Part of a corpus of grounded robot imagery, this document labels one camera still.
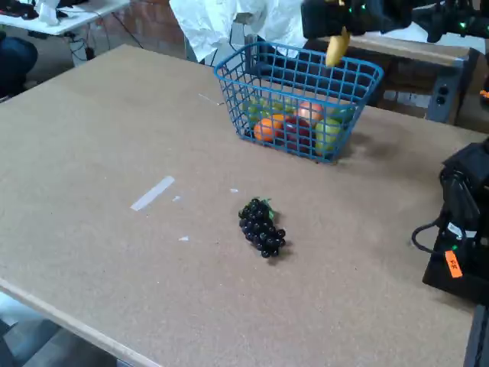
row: black cable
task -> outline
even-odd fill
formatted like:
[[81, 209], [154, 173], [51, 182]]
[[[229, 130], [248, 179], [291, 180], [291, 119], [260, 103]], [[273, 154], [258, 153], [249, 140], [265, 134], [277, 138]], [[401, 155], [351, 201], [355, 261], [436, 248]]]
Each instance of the black cable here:
[[209, 64], [210, 67], [212, 67], [212, 65], [214, 64], [214, 59], [216, 54], [217, 54], [217, 50], [215, 50], [214, 56], [212, 57], [211, 63]]
[[[71, 50], [71, 45], [72, 44], [77, 44], [79, 42], [82, 42], [82, 45], [80, 47], [78, 47], [76, 50]], [[75, 52], [78, 52], [80, 51], [82, 48], [85, 48], [87, 47], [87, 44], [86, 44], [86, 40], [85, 38], [79, 38], [78, 40], [74, 40], [74, 39], [71, 39], [71, 41], [68, 41], [68, 44], [70, 45], [70, 51], [71, 51], [71, 54], [77, 58], [78, 60], [80, 61], [88, 61], [87, 59], [82, 59], [81, 57], [79, 57], [77, 54], [75, 54]]]
[[426, 231], [427, 229], [430, 229], [432, 227], [435, 227], [438, 225], [439, 218], [435, 219], [433, 222], [429, 224], [425, 224], [424, 226], [419, 226], [413, 231], [413, 234], [411, 235], [411, 241], [413, 241], [413, 244], [421, 251], [428, 252], [429, 254], [435, 254], [437, 252], [433, 251], [430, 248], [427, 248], [426, 246], [421, 245], [417, 240], [416, 237], [422, 232]]
[[[245, 36], [245, 25], [243, 24], [243, 37]], [[231, 33], [229, 34], [229, 46], [235, 51], [238, 52], [238, 50], [235, 49], [235, 47], [232, 45], [232, 25], [231, 25]]]
[[144, 50], [144, 47], [143, 45], [141, 44], [141, 42], [138, 41], [138, 39], [128, 30], [128, 28], [125, 26], [124, 22], [121, 21], [121, 19], [118, 18], [117, 15], [115, 15], [114, 13], [112, 13], [112, 16], [120, 23], [120, 25], [125, 29], [126, 32], [128, 32], [128, 34], [132, 37], [132, 39], [139, 45], [140, 48], [142, 48]]
[[105, 26], [105, 20], [104, 20], [104, 18], [102, 17], [102, 15], [101, 15], [101, 14], [99, 14], [99, 13], [98, 13], [98, 12], [96, 12], [96, 11], [91, 11], [91, 10], [83, 10], [83, 11], [76, 11], [76, 10], [75, 10], [75, 11], [72, 11], [72, 10], [65, 10], [65, 9], [63, 9], [63, 11], [64, 11], [65, 13], [74, 13], [74, 14], [77, 14], [77, 13], [78, 13], [78, 14], [79, 14], [79, 13], [92, 13], [92, 14], [97, 14], [97, 15], [99, 16], [100, 21], [102, 22], [102, 26], [104, 27], [104, 31], [105, 31], [105, 38], [107, 39], [107, 48], [108, 48], [109, 50], [111, 50], [111, 49], [112, 49], [112, 46], [111, 46], [111, 44], [110, 44], [110, 40], [109, 40], [109, 38], [108, 38], [107, 27]]

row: red apple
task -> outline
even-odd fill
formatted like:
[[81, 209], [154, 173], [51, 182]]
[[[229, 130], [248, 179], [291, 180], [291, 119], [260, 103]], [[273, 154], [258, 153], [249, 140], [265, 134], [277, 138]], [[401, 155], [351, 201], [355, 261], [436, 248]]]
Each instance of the red apple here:
[[288, 149], [310, 153], [313, 146], [313, 130], [309, 123], [298, 116], [285, 119], [285, 140]]

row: cardboard surface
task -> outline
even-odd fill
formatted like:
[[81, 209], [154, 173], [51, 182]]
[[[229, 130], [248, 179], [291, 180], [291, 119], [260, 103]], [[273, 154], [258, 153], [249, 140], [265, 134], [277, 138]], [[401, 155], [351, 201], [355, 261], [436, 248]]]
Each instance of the cardboard surface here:
[[[473, 307], [408, 241], [482, 135], [366, 108], [328, 166], [239, 140], [199, 93], [221, 98], [211, 69], [121, 47], [3, 103], [0, 287], [134, 365], [461, 365]], [[238, 228], [253, 196], [282, 213], [276, 262]]]

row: orange tag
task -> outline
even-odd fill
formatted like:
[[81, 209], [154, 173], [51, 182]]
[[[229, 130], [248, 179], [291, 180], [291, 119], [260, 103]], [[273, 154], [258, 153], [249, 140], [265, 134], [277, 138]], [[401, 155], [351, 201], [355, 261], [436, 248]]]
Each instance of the orange tag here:
[[449, 265], [452, 278], [460, 278], [462, 276], [462, 273], [455, 253], [452, 250], [445, 252], [445, 259], [446, 263]]

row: white plastic bag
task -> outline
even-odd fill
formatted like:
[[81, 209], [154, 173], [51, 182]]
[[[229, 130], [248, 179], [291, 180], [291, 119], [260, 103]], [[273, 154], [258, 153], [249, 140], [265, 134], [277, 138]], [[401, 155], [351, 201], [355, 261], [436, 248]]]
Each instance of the white plastic bag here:
[[239, 13], [253, 14], [253, 32], [270, 42], [303, 47], [302, 0], [170, 0], [170, 6], [197, 60], [229, 42]]

